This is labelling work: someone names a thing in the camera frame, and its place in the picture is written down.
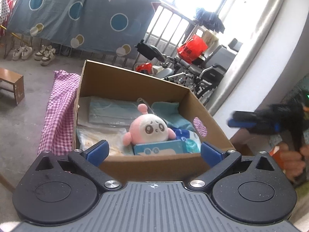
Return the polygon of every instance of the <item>finger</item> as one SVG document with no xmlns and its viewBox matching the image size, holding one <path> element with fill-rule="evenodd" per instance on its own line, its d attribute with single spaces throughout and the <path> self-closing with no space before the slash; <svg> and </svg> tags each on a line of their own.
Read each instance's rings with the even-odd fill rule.
<svg viewBox="0 0 309 232">
<path fill-rule="evenodd" d="M 302 160 L 300 161 L 287 161 L 284 163 L 285 170 L 303 170 L 306 163 Z"/>
<path fill-rule="evenodd" d="M 280 142 L 277 146 L 279 147 L 280 150 L 283 150 L 283 151 L 289 150 L 289 146 L 284 142 Z"/>
<path fill-rule="evenodd" d="M 302 155 L 295 151 L 282 151 L 280 153 L 280 158 L 283 161 L 289 161 L 289 160 L 301 160 Z"/>
<path fill-rule="evenodd" d="M 300 176 L 302 174 L 303 170 L 289 170 L 285 172 L 285 176 L 289 180 L 294 180 L 294 177 Z"/>
<path fill-rule="evenodd" d="M 309 145 L 303 146 L 300 150 L 300 153 L 305 156 L 307 159 L 309 158 Z"/>
</svg>

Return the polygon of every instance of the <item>plush toy eye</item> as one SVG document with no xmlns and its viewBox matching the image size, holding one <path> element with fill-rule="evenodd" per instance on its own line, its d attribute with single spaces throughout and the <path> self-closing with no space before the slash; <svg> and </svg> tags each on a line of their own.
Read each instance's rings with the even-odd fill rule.
<svg viewBox="0 0 309 232">
<path fill-rule="evenodd" d="M 147 125 L 147 126 L 145 127 L 145 132 L 146 132 L 147 134 L 152 134 L 153 131 L 154 131 L 154 128 L 153 128 L 151 125 Z"/>
<path fill-rule="evenodd" d="M 159 124 L 159 128 L 162 132 L 164 132 L 164 126 L 162 124 Z"/>
</svg>

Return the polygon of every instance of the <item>plush toy face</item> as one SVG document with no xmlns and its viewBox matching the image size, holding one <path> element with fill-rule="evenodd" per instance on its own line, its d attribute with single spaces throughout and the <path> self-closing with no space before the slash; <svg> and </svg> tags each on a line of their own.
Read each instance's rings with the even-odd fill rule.
<svg viewBox="0 0 309 232">
<path fill-rule="evenodd" d="M 139 124 L 139 135 L 143 143 L 153 143 L 168 140 L 168 129 L 165 122 L 156 115 L 146 114 Z"/>
</svg>

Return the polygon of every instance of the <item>sneaker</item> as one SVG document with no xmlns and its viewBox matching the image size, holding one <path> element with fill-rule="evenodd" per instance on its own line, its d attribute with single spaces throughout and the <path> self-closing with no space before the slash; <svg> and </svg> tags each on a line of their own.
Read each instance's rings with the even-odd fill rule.
<svg viewBox="0 0 309 232">
<path fill-rule="evenodd" d="M 32 55 L 33 49 L 32 47 L 25 46 L 23 49 L 23 52 L 21 54 L 21 59 L 26 60 L 28 57 Z"/>
<path fill-rule="evenodd" d="M 56 50 L 53 48 L 50 51 L 45 51 L 45 55 L 41 59 L 41 65 L 47 66 L 52 60 L 55 59 Z"/>
<path fill-rule="evenodd" d="M 15 49 L 13 52 L 12 60 L 18 60 L 21 57 L 21 54 L 23 53 L 23 47 L 19 47 L 18 49 Z"/>
<path fill-rule="evenodd" d="M 41 50 L 34 55 L 34 59 L 40 61 L 43 58 L 43 56 L 45 55 L 44 54 L 45 51 L 50 51 L 51 49 L 52 49 L 51 45 L 50 46 L 42 45 Z"/>
</svg>

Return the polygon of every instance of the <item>pink plush toy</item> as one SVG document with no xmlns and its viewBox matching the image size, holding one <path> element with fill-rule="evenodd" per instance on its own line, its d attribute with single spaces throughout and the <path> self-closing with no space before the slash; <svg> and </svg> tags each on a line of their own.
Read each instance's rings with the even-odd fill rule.
<svg viewBox="0 0 309 232">
<path fill-rule="evenodd" d="M 139 104 L 138 110 L 143 114 L 136 118 L 123 137 L 123 144 L 128 146 L 162 142 L 168 139 L 175 139 L 176 134 L 171 128 L 168 128 L 165 122 L 154 114 L 147 112 L 147 105 Z"/>
</svg>

